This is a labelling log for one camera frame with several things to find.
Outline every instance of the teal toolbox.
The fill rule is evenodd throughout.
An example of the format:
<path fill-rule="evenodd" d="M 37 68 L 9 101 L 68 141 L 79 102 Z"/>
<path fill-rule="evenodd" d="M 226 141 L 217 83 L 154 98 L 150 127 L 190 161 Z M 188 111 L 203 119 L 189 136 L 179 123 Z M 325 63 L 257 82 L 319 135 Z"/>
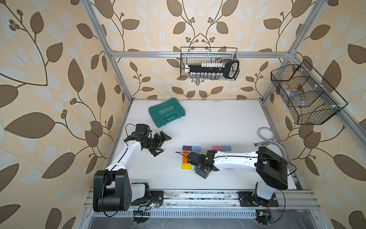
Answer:
<path fill-rule="evenodd" d="M 186 115 L 176 98 L 169 99 L 159 105 L 149 107 L 149 114 L 155 125 L 160 128 L 167 123 Z"/>

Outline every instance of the black wire basket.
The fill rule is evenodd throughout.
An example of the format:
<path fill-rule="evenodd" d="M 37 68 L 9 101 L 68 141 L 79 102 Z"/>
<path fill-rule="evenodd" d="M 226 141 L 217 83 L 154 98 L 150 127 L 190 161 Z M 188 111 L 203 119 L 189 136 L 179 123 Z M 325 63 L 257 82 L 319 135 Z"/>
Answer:
<path fill-rule="evenodd" d="M 193 80 L 236 80 L 237 48 L 181 47 L 180 77 Z"/>
<path fill-rule="evenodd" d="M 271 81 L 296 124 L 321 125 L 348 103 L 317 70 L 312 68 L 322 77 L 324 85 L 318 84 L 310 76 L 308 66 L 311 65 L 303 61 L 300 65 L 289 64 L 275 69 L 271 72 Z M 332 98 L 335 96 L 344 102 L 339 104 Z"/>

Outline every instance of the white tabletop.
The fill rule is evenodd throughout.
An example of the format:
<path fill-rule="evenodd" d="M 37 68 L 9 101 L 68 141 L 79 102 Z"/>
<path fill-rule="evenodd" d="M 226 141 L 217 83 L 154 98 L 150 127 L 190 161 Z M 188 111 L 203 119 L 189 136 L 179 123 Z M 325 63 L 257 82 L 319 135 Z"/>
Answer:
<path fill-rule="evenodd" d="M 157 128 L 148 108 L 162 101 L 133 101 L 126 124 L 147 124 L 159 133 L 163 131 L 172 140 L 161 147 L 164 152 L 153 157 L 143 149 L 128 171 L 130 182 L 148 182 L 151 189 L 254 189 L 261 177 L 245 170 L 212 171 L 203 179 L 193 170 L 182 170 L 183 145 L 201 146 L 206 154 L 213 145 L 230 145 L 231 152 L 257 151 L 253 143 L 263 141 L 258 135 L 260 127 L 269 127 L 268 121 L 257 100 L 181 100 L 179 103 L 186 115 L 167 125 Z M 128 134 L 134 126 L 127 127 Z M 296 189 L 291 176 L 288 177 L 289 189 Z"/>

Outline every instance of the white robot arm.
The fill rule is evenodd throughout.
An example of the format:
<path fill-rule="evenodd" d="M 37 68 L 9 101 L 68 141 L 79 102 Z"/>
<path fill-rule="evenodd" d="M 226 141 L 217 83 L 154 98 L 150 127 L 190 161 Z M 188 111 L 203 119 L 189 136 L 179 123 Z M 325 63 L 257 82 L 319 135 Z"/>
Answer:
<path fill-rule="evenodd" d="M 163 152 L 159 147 L 171 137 L 164 132 L 160 135 L 150 130 L 148 125 L 137 124 L 123 145 L 117 146 L 120 152 L 112 163 L 94 175 L 93 209 L 99 211 L 126 211 L 131 202 L 142 203 L 150 190 L 147 183 L 131 184 L 127 171 L 131 169 L 142 149 L 149 149 L 153 156 Z M 188 163 L 197 167 L 196 173 L 207 178 L 211 171 L 222 169 L 242 169 L 258 173 L 262 180 L 253 192 L 253 203 L 270 200 L 276 189 L 287 189 L 287 162 L 266 147 L 250 153 L 226 153 L 207 151 L 206 155 L 190 152 Z"/>

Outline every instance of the metal hose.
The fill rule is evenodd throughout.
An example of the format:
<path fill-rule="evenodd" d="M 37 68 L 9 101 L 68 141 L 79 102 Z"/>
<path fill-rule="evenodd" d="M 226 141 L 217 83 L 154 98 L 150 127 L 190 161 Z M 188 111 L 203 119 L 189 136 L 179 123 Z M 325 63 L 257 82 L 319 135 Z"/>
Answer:
<path fill-rule="evenodd" d="M 272 132 L 273 134 L 273 138 L 270 140 L 270 139 L 266 139 L 265 137 L 263 137 L 261 135 L 261 130 L 263 129 L 266 129 L 266 130 L 269 130 Z M 261 127 L 258 129 L 258 136 L 260 136 L 260 138 L 262 138 L 263 140 L 265 141 L 262 141 L 262 142 L 258 142 L 258 143 L 254 143 L 254 146 L 259 146 L 259 145 L 264 145 L 264 146 L 268 146 L 270 145 L 271 143 L 274 143 L 274 144 L 277 144 L 281 149 L 282 149 L 282 157 L 286 160 L 286 153 L 285 153 L 285 149 L 282 147 L 282 145 L 280 143 L 285 143 L 284 141 L 274 141 L 275 139 L 275 133 L 274 131 L 271 129 L 271 128 L 268 128 L 268 127 Z"/>

